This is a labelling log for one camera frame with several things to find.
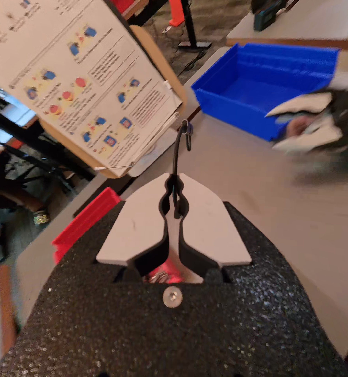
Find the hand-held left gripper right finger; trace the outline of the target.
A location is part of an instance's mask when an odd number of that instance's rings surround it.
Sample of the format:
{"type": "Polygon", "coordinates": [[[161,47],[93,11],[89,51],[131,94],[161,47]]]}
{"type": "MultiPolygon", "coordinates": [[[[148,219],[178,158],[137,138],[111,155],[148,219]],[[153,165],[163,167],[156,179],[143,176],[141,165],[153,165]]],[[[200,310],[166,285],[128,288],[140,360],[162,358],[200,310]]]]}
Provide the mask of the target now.
{"type": "Polygon", "coordinates": [[[181,263],[201,278],[211,269],[251,264],[252,257],[224,202],[184,173],[177,182],[181,263]]]}

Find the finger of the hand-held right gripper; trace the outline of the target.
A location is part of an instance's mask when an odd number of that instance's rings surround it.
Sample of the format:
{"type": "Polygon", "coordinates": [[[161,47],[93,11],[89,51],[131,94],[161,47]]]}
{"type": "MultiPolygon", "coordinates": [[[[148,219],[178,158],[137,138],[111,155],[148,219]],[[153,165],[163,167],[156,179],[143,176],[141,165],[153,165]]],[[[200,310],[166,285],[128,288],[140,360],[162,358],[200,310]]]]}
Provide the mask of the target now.
{"type": "Polygon", "coordinates": [[[320,114],[332,102],[332,92],[309,93],[294,97],[270,110],[265,118],[300,112],[320,114]]]}
{"type": "Polygon", "coordinates": [[[301,135],[284,139],[272,147],[284,153],[307,153],[314,148],[342,138],[340,128],[333,124],[310,125],[301,135]]]}

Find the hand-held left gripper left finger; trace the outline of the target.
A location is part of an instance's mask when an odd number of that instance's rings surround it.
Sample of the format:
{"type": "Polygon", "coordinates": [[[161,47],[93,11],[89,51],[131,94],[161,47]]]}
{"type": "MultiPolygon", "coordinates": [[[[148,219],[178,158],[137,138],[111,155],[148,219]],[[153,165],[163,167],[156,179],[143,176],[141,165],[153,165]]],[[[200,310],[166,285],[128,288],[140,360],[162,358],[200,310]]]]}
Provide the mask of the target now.
{"type": "Polygon", "coordinates": [[[132,268],[146,276],[167,260],[170,182],[171,175],[163,173],[125,200],[96,256],[97,262],[132,268]]]}

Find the blue plastic bin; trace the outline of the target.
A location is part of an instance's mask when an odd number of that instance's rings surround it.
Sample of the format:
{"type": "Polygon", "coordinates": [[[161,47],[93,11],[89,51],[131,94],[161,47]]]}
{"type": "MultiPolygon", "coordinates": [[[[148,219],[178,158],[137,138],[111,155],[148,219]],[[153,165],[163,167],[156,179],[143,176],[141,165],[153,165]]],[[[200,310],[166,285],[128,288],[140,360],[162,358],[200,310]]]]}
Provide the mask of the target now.
{"type": "Polygon", "coordinates": [[[266,141],[282,133],[266,114],[281,103],[328,86],[336,48],[234,45],[191,88],[204,114],[266,141]]]}

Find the teal black device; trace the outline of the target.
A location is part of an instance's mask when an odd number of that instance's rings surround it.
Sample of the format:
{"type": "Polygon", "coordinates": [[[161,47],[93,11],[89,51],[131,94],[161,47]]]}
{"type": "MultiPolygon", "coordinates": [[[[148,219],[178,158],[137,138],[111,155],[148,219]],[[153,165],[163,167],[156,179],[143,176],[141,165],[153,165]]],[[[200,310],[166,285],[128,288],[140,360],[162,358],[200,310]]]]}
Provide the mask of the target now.
{"type": "Polygon", "coordinates": [[[285,9],[287,0],[252,0],[253,29],[261,32],[276,21],[277,13],[285,9]]]}

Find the black desk leg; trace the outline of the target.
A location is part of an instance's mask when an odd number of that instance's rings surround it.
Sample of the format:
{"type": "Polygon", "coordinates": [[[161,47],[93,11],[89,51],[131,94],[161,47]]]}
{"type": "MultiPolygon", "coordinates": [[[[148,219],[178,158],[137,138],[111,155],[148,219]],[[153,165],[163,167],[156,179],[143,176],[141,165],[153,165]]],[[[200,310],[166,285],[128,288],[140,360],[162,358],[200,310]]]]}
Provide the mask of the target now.
{"type": "Polygon", "coordinates": [[[208,50],[212,46],[212,42],[197,41],[196,39],[189,1],[181,0],[181,6],[183,9],[188,41],[180,42],[178,44],[178,49],[192,52],[208,50]]]}

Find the orange traffic cone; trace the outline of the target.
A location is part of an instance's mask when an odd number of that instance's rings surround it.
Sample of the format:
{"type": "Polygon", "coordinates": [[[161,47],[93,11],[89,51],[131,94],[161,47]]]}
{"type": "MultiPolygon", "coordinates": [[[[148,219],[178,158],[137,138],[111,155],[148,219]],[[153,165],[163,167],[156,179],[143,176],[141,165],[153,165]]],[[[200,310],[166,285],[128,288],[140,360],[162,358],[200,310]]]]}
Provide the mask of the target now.
{"type": "Polygon", "coordinates": [[[185,21],[183,7],[181,0],[169,0],[171,10],[171,20],[169,25],[172,27],[178,27],[185,21]]]}

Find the printed instruction sheet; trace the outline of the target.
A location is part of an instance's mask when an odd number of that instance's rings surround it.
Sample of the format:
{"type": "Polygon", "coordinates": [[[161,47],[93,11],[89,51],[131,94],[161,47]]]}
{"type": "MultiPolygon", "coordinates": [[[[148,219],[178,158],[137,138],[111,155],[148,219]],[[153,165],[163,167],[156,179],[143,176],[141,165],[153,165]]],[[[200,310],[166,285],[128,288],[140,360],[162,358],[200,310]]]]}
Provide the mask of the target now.
{"type": "Polygon", "coordinates": [[[1,1],[0,88],[124,176],[179,116],[169,81],[105,1],[1,1]]]}

